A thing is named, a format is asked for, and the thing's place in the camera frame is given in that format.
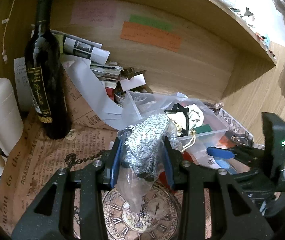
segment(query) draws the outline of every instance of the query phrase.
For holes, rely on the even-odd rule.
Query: wine label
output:
[[[39,120],[44,123],[51,123],[51,111],[44,88],[44,80],[41,67],[27,68],[27,75],[34,95],[34,106],[37,113],[42,114],[38,116]]]

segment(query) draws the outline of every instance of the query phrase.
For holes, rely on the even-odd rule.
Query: clock face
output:
[[[181,205],[161,184],[155,183],[143,197],[140,213],[116,188],[103,193],[103,212],[110,240],[169,240],[178,232]]]

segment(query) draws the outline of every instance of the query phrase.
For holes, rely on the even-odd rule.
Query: clear plastic container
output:
[[[127,125],[135,124],[140,119],[147,117],[151,112],[162,109],[172,109],[173,105],[180,103],[182,106],[195,104],[204,113],[204,124],[208,124],[211,132],[199,133],[196,141],[199,140],[204,146],[215,146],[224,133],[229,130],[225,121],[217,117],[207,106],[197,98],[183,98],[158,94],[147,94],[127,91],[122,111],[122,119]],[[179,137],[182,145],[188,143],[192,136]]]

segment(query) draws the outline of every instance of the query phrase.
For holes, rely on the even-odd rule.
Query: wine bottle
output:
[[[52,0],[38,0],[35,32],[25,49],[26,70],[39,120],[52,139],[65,137],[71,120],[63,95],[60,48],[50,32]]]

